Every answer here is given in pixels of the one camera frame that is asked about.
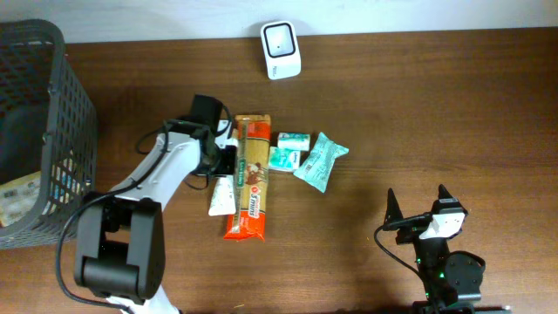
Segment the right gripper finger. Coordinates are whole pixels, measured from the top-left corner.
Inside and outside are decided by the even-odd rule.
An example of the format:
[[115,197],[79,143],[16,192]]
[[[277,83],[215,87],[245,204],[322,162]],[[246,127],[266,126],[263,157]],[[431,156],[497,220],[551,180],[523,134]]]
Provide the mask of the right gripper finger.
[[403,215],[398,205],[396,195],[393,189],[389,188],[387,192],[387,207],[384,216],[384,222],[392,223],[392,222],[401,221],[402,219],[403,219]]
[[438,200],[442,201],[442,200],[452,200],[453,196],[449,193],[449,191],[446,189],[446,187],[443,184],[440,184],[438,187]]

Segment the orange spaghetti packet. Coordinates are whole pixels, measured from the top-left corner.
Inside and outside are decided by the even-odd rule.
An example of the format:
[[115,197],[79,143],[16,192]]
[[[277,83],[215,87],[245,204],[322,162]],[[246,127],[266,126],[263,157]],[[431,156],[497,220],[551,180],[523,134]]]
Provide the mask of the orange spaghetti packet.
[[271,117],[237,115],[238,147],[235,162],[235,212],[228,217],[226,240],[265,239],[269,187]]

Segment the Kleenex tissue pack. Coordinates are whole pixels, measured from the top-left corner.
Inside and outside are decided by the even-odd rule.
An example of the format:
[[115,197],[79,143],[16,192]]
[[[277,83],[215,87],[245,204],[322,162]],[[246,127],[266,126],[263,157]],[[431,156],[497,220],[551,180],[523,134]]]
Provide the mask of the Kleenex tissue pack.
[[270,170],[294,173],[300,167],[300,159],[300,151],[271,147],[268,166]]
[[310,135],[306,133],[279,133],[277,146],[281,149],[306,152],[310,150]]

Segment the green wet wipes pack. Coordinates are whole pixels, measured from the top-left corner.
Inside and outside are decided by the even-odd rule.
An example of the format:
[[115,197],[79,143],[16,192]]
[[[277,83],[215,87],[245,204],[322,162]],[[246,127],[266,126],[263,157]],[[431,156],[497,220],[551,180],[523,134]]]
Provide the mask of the green wet wipes pack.
[[320,192],[326,191],[335,160],[349,152],[347,147],[337,144],[324,133],[319,133],[316,143],[304,163],[294,176],[307,182]]

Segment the white tube with bamboo print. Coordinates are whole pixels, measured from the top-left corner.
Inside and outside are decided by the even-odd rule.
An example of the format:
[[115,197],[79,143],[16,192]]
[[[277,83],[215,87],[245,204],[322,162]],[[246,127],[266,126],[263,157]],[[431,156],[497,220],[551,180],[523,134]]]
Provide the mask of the white tube with bamboo print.
[[236,211],[234,177],[238,147],[237,137],[238,132],[233,128],[228,134],[223,134],[217,139],[217,146],[221,152],[221,162],[215,173],[217,181],[208,210],[210,216],[232,215]]

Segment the cream snack bag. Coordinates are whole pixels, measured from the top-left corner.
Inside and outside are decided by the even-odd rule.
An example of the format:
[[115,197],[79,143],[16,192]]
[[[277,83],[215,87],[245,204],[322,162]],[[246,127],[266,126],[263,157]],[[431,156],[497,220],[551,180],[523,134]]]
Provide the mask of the cream snack bag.
[[20,221],[34,207],[40,192],[41,172],[37,171],[1,186],[1,227]]

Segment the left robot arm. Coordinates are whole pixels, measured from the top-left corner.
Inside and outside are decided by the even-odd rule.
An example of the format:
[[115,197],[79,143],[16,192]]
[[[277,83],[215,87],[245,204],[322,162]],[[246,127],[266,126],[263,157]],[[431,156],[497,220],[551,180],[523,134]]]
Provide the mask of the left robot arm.
[[123,313],[176,313],[162,287],[166,267],[163,211],[189,176],[211,179],[235,170],[230,111],[195,95],[188,114],[153,131],[153,148],[120,184],[92,192],[73,214],[73,277],[91,304]]

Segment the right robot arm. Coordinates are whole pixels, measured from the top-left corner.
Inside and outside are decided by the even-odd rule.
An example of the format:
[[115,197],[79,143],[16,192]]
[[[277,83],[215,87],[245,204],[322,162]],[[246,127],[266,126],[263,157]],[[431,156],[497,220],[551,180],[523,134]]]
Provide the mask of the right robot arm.
[[[468,211],[444,185],[432,209],[405,217],[394,191],[387,192],[384,222],[374,231],[374,242],[383,252],[412,271],[425,289],[425,300],[412,304],[412,313],[509,313],[510,307],[477,308],[486,261],[473,253],[451,251],[448,241],[461,233]],[[415,266],[391,253],[379,240],[378,233],[395,231],[396,244],[411,244]]]

